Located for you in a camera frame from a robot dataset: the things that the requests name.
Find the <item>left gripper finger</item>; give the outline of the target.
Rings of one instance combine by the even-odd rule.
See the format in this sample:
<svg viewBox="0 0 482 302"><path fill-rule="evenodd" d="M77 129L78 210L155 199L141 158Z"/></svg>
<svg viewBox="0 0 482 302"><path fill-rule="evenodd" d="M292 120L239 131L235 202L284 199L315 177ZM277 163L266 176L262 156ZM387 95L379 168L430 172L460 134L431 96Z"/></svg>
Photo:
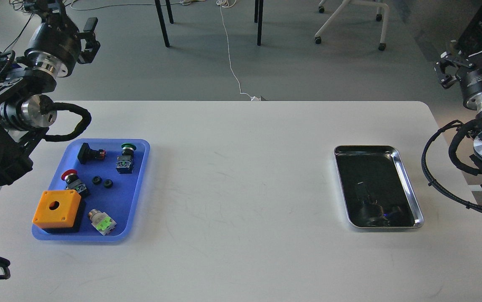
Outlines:
<svg viewBox="0 0 482 302"><path fill-rule="evenodd" d="M71 29L71 19L61 0L25 0L24 9L26 12L40 16L42 23L54 29L62 31Z"/></svg>
<svg viewBox="0 0 482 302"><path fill-rule="evenodd" d="M95 27L97 26L98 18L88 18L82 32L78 33L79 40L85 40L85 48L79 54L77 62L79 64L90 64L95 59L97 52L100 49L100 42L96 40Z"/></svg>

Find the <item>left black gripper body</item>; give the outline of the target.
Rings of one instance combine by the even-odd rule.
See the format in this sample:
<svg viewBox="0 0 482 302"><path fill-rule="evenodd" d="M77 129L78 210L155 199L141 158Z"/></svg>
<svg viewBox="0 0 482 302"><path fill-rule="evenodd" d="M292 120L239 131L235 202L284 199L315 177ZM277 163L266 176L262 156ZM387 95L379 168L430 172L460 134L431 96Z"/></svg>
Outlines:
<svg viewBox="0 0 482 302"><path fill-rule="evenodd" d="M49 25L42 23L34 32L25 57L36 68L43 69L53 77L68 77L77 63L85 64L80 30L72 23Z"/></svg>

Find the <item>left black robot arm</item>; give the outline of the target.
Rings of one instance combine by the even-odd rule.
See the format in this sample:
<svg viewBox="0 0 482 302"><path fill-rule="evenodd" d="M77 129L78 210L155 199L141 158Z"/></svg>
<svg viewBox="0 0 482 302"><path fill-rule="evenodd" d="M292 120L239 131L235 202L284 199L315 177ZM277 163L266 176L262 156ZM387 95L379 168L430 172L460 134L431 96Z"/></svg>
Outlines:
<svg viewBox="0 0 482 302"><path fill-rule="evenodd" d="M0 51L0 187L32 170L30 154L41 140L73 140L92 121L87 109L54 102L47 94L76 64L93 62L101 45L98 19L91 17L78 29L61 0L25 0L23 8L41 24L24 55L11 46Z"/></svg>

